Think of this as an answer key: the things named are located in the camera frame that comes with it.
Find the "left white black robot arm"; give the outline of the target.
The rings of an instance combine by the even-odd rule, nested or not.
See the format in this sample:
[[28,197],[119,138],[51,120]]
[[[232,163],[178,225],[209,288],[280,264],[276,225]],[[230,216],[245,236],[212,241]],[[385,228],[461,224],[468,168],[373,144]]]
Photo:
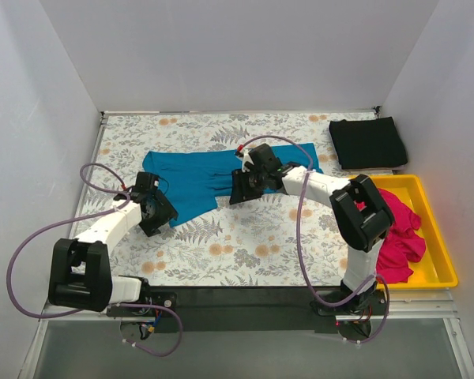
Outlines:
[[50,304],[101,312],[109,305],[125,303],[137,316],[151,310],[148,281],[112,275],[110,255],[135,227],[152,237],[178,217],[159,184],[160,176],[138,173],[135,184],[114,197],[112,213],[100,217],[75,238],[61,238],[55,243],[48,288]]

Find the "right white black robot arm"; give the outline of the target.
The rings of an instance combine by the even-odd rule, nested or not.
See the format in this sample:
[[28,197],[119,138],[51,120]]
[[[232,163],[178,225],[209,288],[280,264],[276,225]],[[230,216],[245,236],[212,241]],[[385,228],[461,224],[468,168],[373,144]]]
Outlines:
[[252,149],[241,145],[235,155],[242,166],[231,173],[231,204],[252,201],[266,190],[275,190],[332,209],[348,246],[348,266],[339,290],[325,296],[312,290],[312,294],[326,308],[363,312],[377,286],[378,255],[394,223],[393,213],[372,179],[364,174],[336,178],[318,173],[312,166],[282,163],[267,144]]

